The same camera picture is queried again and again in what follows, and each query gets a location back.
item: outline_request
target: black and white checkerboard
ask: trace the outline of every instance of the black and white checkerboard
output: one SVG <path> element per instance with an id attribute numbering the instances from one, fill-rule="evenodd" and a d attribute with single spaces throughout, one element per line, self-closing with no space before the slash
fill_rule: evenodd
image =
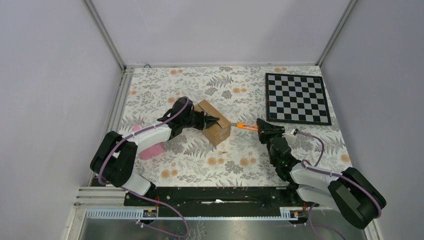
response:
<path id="1" fill-rule="evenodd" d="M 331 125 L 323 78 L 266 73 L 266 120 Z"/>

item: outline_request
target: white wall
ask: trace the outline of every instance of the white wall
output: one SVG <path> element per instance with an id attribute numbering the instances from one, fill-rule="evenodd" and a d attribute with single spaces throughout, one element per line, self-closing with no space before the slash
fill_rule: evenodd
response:
<path id="1" fill-rule="evenodd" d="M 349 0 L 94 0 L 128 65 L 315 63 Z"/>
<path id="2" fill-rule="evenodd" d="M 57 240 L 119 69 L 81 0 L 0 0 L 0 239 Z"/>
<path id="3" fill-rule="evenodd" d="M 322 74 L 353 165 L 385 196 L 384 240 L 422 239 L 424 2 L 362 0 Z"/>

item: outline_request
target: pink sponge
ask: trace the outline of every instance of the pink sponge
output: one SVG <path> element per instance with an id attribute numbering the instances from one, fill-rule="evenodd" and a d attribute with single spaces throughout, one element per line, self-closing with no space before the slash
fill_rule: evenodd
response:
<path id="1" fill-rule="evenodd" d="M 138 131 L 140 130 L 140 126 L 134 126 L 132 128 L 133 131 Z M 165 151 L 164 145 L 160 142 L 158 144 L 155 144 L 149 148 L 144 149 L 143 151 L 140 152 L 140 157 L 143 160 L 149 160 L 153 157 L 158 156 L 159 154 L 163 153 Z"/>

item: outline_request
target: small cardboard box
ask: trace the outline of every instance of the small cardboard box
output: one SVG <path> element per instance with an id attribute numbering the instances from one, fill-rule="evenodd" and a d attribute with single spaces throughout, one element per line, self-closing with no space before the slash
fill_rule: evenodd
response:
<path id="1" fill-rule="evenodd" d="M 216 147 L 231 134 L 231 122 L 228 121 L 218 110 L 215 109 L 208 101 L 203 100 L 194 106 L 194 110 L 219 118 L 218 123 L 212 125 L 208 129 L 202 130 L 201 133 Z"/>

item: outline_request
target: floral tablecloth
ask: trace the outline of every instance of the floral tablecloth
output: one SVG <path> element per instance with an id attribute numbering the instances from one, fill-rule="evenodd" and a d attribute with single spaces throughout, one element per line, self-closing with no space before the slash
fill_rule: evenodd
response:
<path id="1" fill-rule="evenodd" d="M 151 125 L 183 96 L 194 104 L 206 99 L 230 122 L 255 124 L 257 118 L 266 119 L 265 73 L 321 76 L 318 66 L 136 68 L 120 133 L 130 133 L 135 125 Z M 284 126 L 286 131 L 298 128 L 319 136 L 325 143 L 319 166 L 341 171 L 351 163 L 329 97 L 327 101 L 331 126 L 272 124 Z M 164 147 L 165 152 L 152 159 L 137 156 L 134 165 L 135 171 L 157 186 L 287 185 L 277 176 L 266 146 L 253 131 L 232 127 L 231 136 L 214 148 L 198 130 L 184 129 Z M 320 147 L 313 138 L 298 136 L 292 154 L 313 164 Z"/>

